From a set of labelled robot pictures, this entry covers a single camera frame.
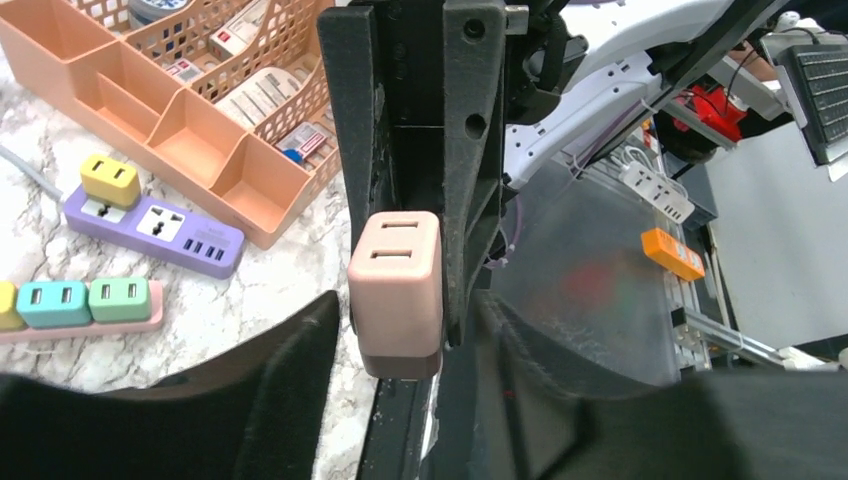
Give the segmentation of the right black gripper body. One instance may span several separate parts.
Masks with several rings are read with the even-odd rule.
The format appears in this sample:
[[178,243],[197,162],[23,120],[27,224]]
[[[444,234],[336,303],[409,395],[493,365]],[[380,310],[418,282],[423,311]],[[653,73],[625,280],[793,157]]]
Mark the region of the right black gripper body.
[[[396,204],[392,211],[444,212],[442,10],[447,1],[376,1],[379,55],[386,89]],[[530,80],[530,4],[502,1],[506,12],[503,69],[480,176],[499,187],[482,212],[500,212],[505,191],[504,136],[525,113]]]

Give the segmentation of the brown plug adapter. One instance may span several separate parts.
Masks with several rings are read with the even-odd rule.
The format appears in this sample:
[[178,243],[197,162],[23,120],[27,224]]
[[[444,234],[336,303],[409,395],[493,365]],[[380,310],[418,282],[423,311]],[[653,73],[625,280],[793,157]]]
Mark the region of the brown plug adapter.
[[428,211],[371,215],[347,277],[351,320],[367,373],[399,380],[438,373],[443,345],[438,217]]

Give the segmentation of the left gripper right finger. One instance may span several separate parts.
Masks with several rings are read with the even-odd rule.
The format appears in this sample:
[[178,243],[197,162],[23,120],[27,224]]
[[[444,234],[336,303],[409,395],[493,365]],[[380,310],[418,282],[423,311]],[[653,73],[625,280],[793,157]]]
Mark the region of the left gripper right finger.
[[653,387],[473,297],[493,479],[843,479],[847,377],[719,370]]

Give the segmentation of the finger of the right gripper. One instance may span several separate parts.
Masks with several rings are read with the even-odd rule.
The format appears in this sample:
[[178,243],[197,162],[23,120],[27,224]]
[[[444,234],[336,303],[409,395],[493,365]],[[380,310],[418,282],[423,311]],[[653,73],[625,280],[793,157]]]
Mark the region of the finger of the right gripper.
[[317,22],[339,142],[351,230],[396,204],[376,9],[324,10]]
[[480,222],[500,175],[480,176],[503,69],[506,12],[502,1],[447,1],[442,10],[444,212],[442,252],[445,329],[462,344],[468,290],[495,233]]

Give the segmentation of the green plug adapter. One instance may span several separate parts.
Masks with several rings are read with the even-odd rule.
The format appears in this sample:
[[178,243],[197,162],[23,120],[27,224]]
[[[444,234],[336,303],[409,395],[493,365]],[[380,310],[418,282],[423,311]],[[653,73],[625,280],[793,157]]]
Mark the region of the green plug adapter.
[[95,279],[89,286],[88,306],[97,323],[146,321],[152,314],[149,283],[142,277]]

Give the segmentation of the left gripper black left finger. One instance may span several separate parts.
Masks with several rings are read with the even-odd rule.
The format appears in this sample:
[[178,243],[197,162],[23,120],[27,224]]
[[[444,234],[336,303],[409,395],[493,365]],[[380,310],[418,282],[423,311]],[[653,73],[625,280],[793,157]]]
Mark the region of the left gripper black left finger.
[[328,291],[157,384],[85,393],[1,378],[5,479],[308,479],[340,324]]

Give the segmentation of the yellow plug adapter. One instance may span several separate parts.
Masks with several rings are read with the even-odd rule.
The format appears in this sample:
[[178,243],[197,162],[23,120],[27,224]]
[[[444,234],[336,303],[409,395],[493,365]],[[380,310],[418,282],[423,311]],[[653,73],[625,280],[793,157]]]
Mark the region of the yellow plug adapter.
[[9,281],[0,283],[0,330],[19,331],[27,327],[17,311],[17,286]]
[[141,197],[139,174],[132,165],[92,154],[80,165],[79,173],[85,193],[104,204],[131,210]]

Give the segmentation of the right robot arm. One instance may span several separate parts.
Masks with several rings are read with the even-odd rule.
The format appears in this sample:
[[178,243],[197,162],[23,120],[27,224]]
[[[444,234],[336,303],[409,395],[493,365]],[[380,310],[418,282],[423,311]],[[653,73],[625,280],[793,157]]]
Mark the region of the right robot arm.
[[317,31],[352,236],[386,210],[441,221],[442,337],[518,189],[561,149],[588,164],[707,73],[778,1],[353,1]]

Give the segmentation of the teal plug adapter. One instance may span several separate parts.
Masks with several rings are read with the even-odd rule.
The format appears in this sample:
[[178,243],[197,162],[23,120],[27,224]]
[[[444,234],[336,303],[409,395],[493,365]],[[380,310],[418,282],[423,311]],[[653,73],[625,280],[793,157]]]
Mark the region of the teal plug adapter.
[[35,281],[23,284],[17,311],[34,329],[79,327],[92,322],[88,286],[82,281]]

